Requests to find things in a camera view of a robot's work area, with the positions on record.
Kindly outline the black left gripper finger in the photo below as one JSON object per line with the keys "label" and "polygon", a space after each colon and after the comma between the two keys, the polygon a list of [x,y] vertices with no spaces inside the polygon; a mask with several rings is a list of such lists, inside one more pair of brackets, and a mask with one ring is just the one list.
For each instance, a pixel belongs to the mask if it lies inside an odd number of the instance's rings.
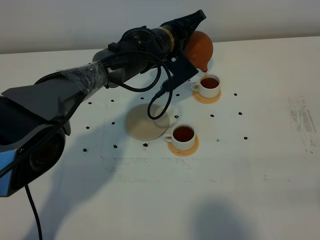
{"label": "black left gripper finger", "polygon": [[206,15],[200,9],[192,14],[177,18],[173,21],[174,25],[185,34],[192,34],[199,24],[206,19]]}

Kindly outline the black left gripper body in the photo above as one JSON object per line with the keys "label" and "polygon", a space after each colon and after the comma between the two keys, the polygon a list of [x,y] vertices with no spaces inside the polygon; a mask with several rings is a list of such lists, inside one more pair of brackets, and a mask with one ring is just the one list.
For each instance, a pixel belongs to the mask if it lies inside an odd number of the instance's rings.
{"label": "black left gripper body", "polygon": [[193,34],[185,34],[182,30],[175,26],[174,21],[168,21],[163,23],[159,27],[169,38],[168,50],[165,51],[165,55],[177,55],[178,52],[185,52],[186,46],[190,41],[190,37]]}

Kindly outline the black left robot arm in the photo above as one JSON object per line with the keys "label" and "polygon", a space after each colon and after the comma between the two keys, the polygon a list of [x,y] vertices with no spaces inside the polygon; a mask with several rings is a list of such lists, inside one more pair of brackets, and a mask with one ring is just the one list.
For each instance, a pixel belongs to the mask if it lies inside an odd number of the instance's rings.
{"label": "black left robot arm", "polygon": [[96,53],[92,62],[60,70],[35,84],[7,89],[0,96],[0,195],[8,197],[52,168],[61,157],[70,118],[79,105],[102,87],[123,87],[151,69],[167,80],[155,94],[165,93],[198,72],[186,55],[191,36],[206,16],[202,10],[149,29],[126,31]]}

